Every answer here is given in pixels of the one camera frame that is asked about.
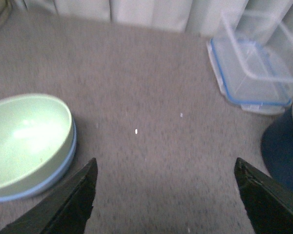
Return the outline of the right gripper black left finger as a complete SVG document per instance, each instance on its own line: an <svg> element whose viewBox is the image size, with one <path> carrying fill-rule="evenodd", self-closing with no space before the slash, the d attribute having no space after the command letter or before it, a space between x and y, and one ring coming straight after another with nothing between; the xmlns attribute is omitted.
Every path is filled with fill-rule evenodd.
<svg viewBox="0 0 293 234"><path fill-rule="evenodd" d="M83 234L96 194L98 166L92 158L0 234Z"/></svg>

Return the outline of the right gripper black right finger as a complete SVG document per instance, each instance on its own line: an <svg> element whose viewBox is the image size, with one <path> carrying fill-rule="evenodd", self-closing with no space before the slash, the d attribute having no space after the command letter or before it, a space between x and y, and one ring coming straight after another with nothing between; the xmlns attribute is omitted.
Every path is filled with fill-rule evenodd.
<svg viewBox="0 0 293 234"><path fill-rule="evenodd" d="M238 157L234 175L257 234L293 234L293 192Z"/></svg>

